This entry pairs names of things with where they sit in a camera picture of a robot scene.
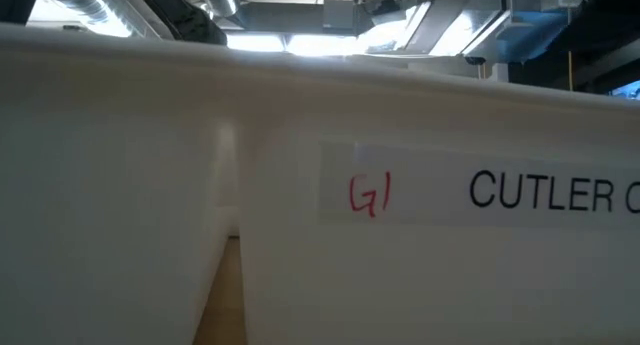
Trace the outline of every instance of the ceiling light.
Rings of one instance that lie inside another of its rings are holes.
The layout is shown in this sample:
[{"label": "ceiling light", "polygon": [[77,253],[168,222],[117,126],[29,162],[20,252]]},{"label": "ceiling light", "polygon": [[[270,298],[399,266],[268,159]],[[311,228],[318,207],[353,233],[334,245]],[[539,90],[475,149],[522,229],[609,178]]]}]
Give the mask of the ceiling light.
[{"label": "ceiling light", "polygon": [[463,55],[469,55],[473,50],[475,50],[478,45],[482,44],[488,37],[491,35],[496,29],[502,25],[509,17],[511,16],[511,11],[507,10],[500,17],[494,21],[489,27],[483,31],[475,40],[469,44],[464,50],[462,50]]},{"label": "ceiling light", "polygon": [[418,29],[418,26],[420,26],[422,19],[424,19],[424,16],[427,14],[430,5],[430,2],[426,2],[407,10],[409,22],[404,32],[397,38],[394,50],[404,49],[407,46],[409,40],[411,40],[411,37]]},{"label": "ceiling light", "polygon": [[353,36],[294,35],[287,51],[300,56],[340,56],[357,52]]},{"label": "ceiling light", "polygon": [[129,37],[131,36],[131,30],[129,30],[123,23],[116,18],[116,21],[110,19],[106,22],[87,22],[84,25],[92,32],[100,35],[116,36],[116,37]]},{"label": "ceiling light", "polygon": [[280,36],[271,34],[227,34],[227,47],[245,51],[284,51]]},{"label": "ceiling light", "polygon": [[[465,31],[466,27],[470,27],[470,20],[464,16],[461,18],[467,3],[470,0],[434,0],[429,6],[429,11],[422,19],[422,22],[411,37],[406,50],[421,51],[431,54],[432,51],[440,46],[438,51],[434,53],[440,54],[441,49],[448,48],[452,40],[459,39],[459,32]],[[471,40],[465,39],[464,45]]]},{"label": "ceiling light", "polygon": [[368,48],[386,44],[393,46],[396,39],[404,33],[406,25],[406,20],[400,20],[374,26],[358,37],[358,47],[364,52]]},{"label": "ceiling light", "polygon": [[371,21],[373,21],[375,25],[406,19],[405,12],[395,0],[382,0],[378,8],[373,10],[371,15]]},{"label": "ceiling light", "polygon": [[449,28],[442,34],[442,37],[436,43],[436,46],[431,49],[429,55],[431,56],[455,56],[458,55],[465,46],[469,43],[469,38],[473,36],[473,23],[471,17],[464,12],[460,13],[460,16],[454,22],[449,25]]}]

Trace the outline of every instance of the wooden floor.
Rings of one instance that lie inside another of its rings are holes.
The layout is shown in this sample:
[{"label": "wooden floor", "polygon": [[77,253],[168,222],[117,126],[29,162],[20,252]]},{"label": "wooden floor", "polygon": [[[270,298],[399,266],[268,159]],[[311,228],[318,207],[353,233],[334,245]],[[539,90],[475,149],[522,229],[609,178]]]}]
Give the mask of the wooden floor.
[{"label": "wooden floor", "polygon": [[213,281],[194,345],[245,345],[240,240],[230,238]]}]

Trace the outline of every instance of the white plastic bin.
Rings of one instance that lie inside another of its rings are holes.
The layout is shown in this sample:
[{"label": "white plastic bin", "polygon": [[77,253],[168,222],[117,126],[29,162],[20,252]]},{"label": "white plastic bin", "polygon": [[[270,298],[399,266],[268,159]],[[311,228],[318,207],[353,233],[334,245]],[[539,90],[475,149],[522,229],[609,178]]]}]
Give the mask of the white plastic bin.
[{"label": "white plastic bin", "polygon": [[640,340],[632,103],[44,34],[0,31],[3,343],[187,344],[236,179],[250,345]]}]

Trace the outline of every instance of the red handwritten text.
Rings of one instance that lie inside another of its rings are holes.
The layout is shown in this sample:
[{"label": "red handwritten text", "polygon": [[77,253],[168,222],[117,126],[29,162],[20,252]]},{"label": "red handwritten text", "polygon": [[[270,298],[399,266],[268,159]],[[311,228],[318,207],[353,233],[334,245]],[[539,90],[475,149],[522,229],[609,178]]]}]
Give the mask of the red handwritten text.
[{"label": "red handwritten text", "polygon": [[[376,207],[376,197],[378,194],[377,190],[369,190],[360,194],[360,197],[366,199],[366,201],[360,205],[356,204],[356,200],[354,198],[354,190],[356,186],[356,180],[366,179],[367,175],[360,174],[351,178],[349,181],[349,200],[351,202],[351,210],[354,212],[359,212],[365,209],[369,210],[369,217],[372,219],[376,217],[375,207]],[[389,196],[391,194],[391,173],[389,171],[385,172],[385,188],[384,188],[384,200],[382,202],[382,210],[386,210],[389,205]]]}]

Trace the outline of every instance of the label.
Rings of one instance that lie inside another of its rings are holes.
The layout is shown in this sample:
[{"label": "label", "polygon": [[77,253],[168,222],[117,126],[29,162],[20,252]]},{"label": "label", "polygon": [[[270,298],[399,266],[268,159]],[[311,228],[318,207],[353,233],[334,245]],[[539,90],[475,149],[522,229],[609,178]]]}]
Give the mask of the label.
[{"label": "label", "polygon": [[640,171],[322,144],[319,218],[465,226],[640,226]]}]

